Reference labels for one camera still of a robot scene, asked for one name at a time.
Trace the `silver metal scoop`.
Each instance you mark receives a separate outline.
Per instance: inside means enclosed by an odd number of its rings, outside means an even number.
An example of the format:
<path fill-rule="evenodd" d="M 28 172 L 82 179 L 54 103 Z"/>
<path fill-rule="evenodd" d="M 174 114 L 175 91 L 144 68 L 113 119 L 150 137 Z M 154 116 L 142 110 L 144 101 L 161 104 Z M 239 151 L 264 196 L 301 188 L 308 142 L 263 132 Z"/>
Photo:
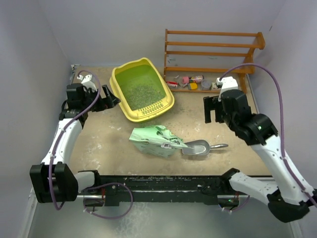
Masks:
<path fill-rule="evenodd" d="M 220 149 L 220 148 L 228 147 L 228 144 L 210 145 L 207 141 L 202 139 L 186 142 L 185 145 L 187 145 L 187 147 L 182 148 L 182 153 L 184 155 L 198 155 L 198 156 L 207 155 L 212 149 Z"/>

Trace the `green cat litter bag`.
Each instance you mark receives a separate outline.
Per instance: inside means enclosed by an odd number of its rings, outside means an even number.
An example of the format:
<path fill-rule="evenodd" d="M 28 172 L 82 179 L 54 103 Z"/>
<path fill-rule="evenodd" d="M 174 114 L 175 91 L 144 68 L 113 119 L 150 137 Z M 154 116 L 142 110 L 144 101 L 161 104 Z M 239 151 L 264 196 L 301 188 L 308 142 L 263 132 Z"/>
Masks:
<path fill-rule="evenodd" d="M 163 125 L 134 128 L 129 141 L 142 153 L 167 158 L 176 150 L 188 148 L 183 139 Z"/>

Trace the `white plastic bracket piece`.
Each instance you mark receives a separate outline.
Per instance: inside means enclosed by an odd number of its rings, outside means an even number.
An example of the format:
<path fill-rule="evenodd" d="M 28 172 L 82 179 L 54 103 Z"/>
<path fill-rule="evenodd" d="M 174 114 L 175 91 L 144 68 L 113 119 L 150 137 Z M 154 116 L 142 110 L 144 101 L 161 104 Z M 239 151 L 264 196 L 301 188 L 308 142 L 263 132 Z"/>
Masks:
<path fill-rule="evenodd" d="M 188 148 L 188 146 L 179 140 L 165 140 L 165 141 L 158 141 L 158 140 L 146 140 L 149 144 L 154 144 L 160 146 L 161 148 L 169 148 L 169 149 L 183 149 Z"/>

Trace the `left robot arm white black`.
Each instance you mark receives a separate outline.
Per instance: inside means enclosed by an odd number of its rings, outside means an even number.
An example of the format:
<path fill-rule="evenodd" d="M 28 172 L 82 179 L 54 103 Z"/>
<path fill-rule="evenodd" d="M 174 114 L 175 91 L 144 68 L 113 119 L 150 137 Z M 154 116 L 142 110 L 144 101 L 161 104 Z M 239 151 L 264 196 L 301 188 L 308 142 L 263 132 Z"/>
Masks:
<path fill-rule="evenodd" d="M 81 83 L 67 86 L 67 99 L 62 104 L 57 132 L 53 143 L 40 164 L 30 169 L 33 189 L 40 203 L 61 203 L 74 201 L 78 193 L 87 190 L 97 194 L 102 189 L 100 175 L 96 170 L 80 171 L 74 174 L 68 166 L 75 142 L 81 133 L 89 112 L 112 109 L 120 103 L 106 85 L 99 89 L 86 87 Z"/>

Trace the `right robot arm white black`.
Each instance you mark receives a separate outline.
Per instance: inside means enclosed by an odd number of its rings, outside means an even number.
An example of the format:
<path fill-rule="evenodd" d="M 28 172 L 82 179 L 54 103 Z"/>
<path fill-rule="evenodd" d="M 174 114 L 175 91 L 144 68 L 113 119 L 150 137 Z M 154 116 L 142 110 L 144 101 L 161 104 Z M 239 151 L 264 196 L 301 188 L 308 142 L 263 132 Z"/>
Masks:
<path fill-rule="evenodd" d="M 270 118 L 252 113 L 247 96 L 238 89 L 204 97 L 203 102 L 205 122 L 211 122 L 211 111 L 214 111 L 215 121 L 225 123 L 245 141 L 261 158 L 275 181 L 274 185 L 265 183 L 232 168 L 221 176 L 221 190 L 226 194 L 238 191 L 257 199 L 284 223 L 305 217 L 310 207 L 317 204 L 317 191 L 307 183 L 282 148 L 281 133 Z"/>

